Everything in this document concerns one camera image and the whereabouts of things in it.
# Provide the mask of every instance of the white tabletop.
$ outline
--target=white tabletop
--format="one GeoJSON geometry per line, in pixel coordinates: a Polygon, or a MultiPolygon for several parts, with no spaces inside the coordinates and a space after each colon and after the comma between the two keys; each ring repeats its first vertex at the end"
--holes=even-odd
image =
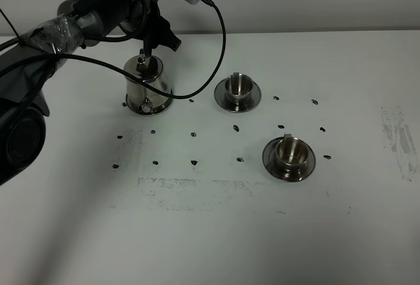
{"type": "MultiPolygon", "coordinates": [[[[221,36],[180,38],[155,54],[185,94],[221,36]]],[[[123,67],[140,46],[76,53],[123,67]]],[[[229,35],[210,86],[154,117],[122,107],[122,75],[68,61],[44,87],[40,157],[0,187],[0,283],[418,284],[419,87],[417,31],[229,35]],[[246,114],[213,97],[233,72],[262,91],[246,114]],[[303,182],[263,166],[284,133],[316,155],[303,182]]]]}

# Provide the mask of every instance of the smudge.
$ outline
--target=smudge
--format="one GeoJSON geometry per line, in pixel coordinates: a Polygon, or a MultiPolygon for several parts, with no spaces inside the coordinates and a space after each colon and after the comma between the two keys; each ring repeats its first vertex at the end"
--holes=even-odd
{"type": "Polygon", "coordinates": [[[400,145],[402,148],[402,151],[405,154],[411,154],[411,148],[408,144],[408,140],[407,140],[407,136],[406,136],[406,130],[402,127],[400,129],[398,129],[399,133],[400,133],[400,145]]]}
{"type": "Polygon", "coordinates": [[[403,111],[400,107],[382,107],[381,112],[384,148],[394,155],[403,180],[418,180],[420,162],[403,111]]]}

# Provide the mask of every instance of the metal saucer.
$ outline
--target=metal saucer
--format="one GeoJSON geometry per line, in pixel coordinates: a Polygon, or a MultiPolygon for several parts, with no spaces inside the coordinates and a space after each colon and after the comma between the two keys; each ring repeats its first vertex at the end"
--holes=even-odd
{"type": "Polygon", "coordinates": [[[305,180],[315,169],[316,159],[314,151],[306,144],[308,147],[307,165],[304,168],[296,170],[286,170],[279,165],[276,159],[276,147],[283,139],[285,139],[285,137],[278,137],[265,146],[264,151],[262,152],[262,162],[265,169],[267,169],[273,177],[283,181],[299,182],[305,180]]]}
{"type": "Polygon", "coordinates": [[[149,108],[149,107],[142,107],[135,105],[130,99],[128,95],[125,95],[125,103],[129,106],[129,109],[134,113],[141,114],[142,116],[153,116],[154,114],[161,113],[168,109],[168,107],[172,104],[173,99],[168,98],[164,104],[158,106],[156,108],[149,108]]]}
{"type": "Polygon", "coordinates": [[[217,84],[215,88],[215,100],[219,106],[229,112],[247,112],[254,109],[260,103],[261,90],[260,87],[250,77],[240,73],[234,73],[230,77],[225,78],[217,84]],[[226,82],[233,76],[245,77],[246,80],[251,82],[252,89],[250,92],[248,92],[246,99],[242,96],[233,95],[226,89],[226,82]]]}

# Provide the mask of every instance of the wire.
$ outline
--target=wire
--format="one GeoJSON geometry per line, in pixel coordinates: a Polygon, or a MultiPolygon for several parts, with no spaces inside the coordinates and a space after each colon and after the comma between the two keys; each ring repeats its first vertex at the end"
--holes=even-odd
{"type": "Polygon", "coordinates": [[[123,37],[101,37],[99,35],[93,35],[93,34],[86,34],[85,35],[85,39],[88,40],[94,40],[94,41],[101,41],[101,42],[124,42],[127,40],[130,40],[138,35],[140,35],[140,33],[142,33],[144,26],[146,25],[146,18],[147,18],[147,4],[145,0],[138,0],[140,1],[141,5],[142,5],[142,9],[143,9],[143,13],[142,13],[142,21],[140,22],[140,24],[138,25],[137,29],[132,32],[129,33],[123,37]]]}
{"type": "Polygon", "coordinates": [[[0,52],[7,49],[8,47],[11,47],[15,44],[19,43],[19,39],[17,37],[15,37],[14,39],[8,40],[2,44],[0,44],[0,52]]]}
{"type": "Polygon", "coordinates": [[[1,10],[0,8],[0,12],[3,15],[3,17],[5,17],[7,23],[9,24],[9,26],[12,28],[14,34],[16,35],[16,37],[18,38],[19,41],[21,41],[21,38],[19,36],[19,33],[16,31],[16,29],[14,28],[14,26],[12,25],[12,22],[7,18],[6,14],[1,10]]]}
{"type": "Polygon", "coordinates": [[[132,74],[130,74],[129,72],[126,72],[125,70],[122,70],[121,68],[118,68],[114,65],[108,64],[106,62],[100,61],[100,60],[95,60],[93,58],[89,58],[89,57],[85,57],[85,56],[80,56],[80,55],[70,55],[70,54],[43,54],[43,55],[36,55],[36,56],[32,56],[29,58],[25,58],[24,60],[20,60],[14,64],[11,64],[10,66],[6,67],[5,69],[0,71],[0,78],[2,78],[4,75],[8,74],[9,72],[11,72],[12,70],[20,67],[20,66],[24,66],[27,64],[31,64],[34,62],[39,62],[41,60],[48,60],[48,59],[52,59],[52,60],[59,60],[59,59],[69,59],[69,60],[81,60],[83,62],[88,62],[88,63],[92,63],[92,64],[96,64],[99,66],[103,66],[106,68],[109,68],[115,72],[118,72],[120,74],[123,74],[125,77],[129,78],[130,80],[142,85],[143,87],[161,95],[167,98],[172,98],[172,99],[189,99],[192,98],[196,95],[198,95],[200,92],[202,92],[209,84],[210,82],[213,80],[214,76],[216,75],[217,71],[219,70],[222,61],[223,61],[223,56],[224,56],[224,52],[226,50],[226,28],[224,27],[224,22],[223,22],[223,18],[222,18],[222,14],[220,12],[220,10],[217,8],[216,5],[212,6],[217,13],[217,16],[220,19],[220,24],[222,26],[222,33],[223,33],[223,44],[222,44],[222,53],[220,54],[220,58],[219,61],[216,65],[215,70],[213,71],[213,73],[211,74],[211,76],[209,77],[209,79],[196,91],[194,91],[193,93],[190,93],[189,95],[172,95],[171,93],[164,93],[163,91],[160,91],[159,89],[156,89],[155,87],[152,87],[151,85],[148,85],[147,83],[139,80],[138,78],[136,78],[135,76],[133,76],[132,74]]]}

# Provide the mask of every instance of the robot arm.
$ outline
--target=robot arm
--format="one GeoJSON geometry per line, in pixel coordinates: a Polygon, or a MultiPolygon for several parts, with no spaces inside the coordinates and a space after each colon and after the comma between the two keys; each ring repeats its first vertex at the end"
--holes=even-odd
{"type": "Polygon", "coordinates": [[[59,6],[57,18],[21,35],[19,44],[0,56],[0,185],[28,167],[40,153],[45,140],[43,117],[49,116],[41,88],[65,60],[44,58],[14,67],[16,63],[46,53],[72,54],[78,47],[100,41],[132,38],[144,40],[146,56],[158,45],[176,51],[180,40],[160,16],[157,1],[66,0],[59,6]],[[117,26],[127,35],[106,37],[117,26]]]}

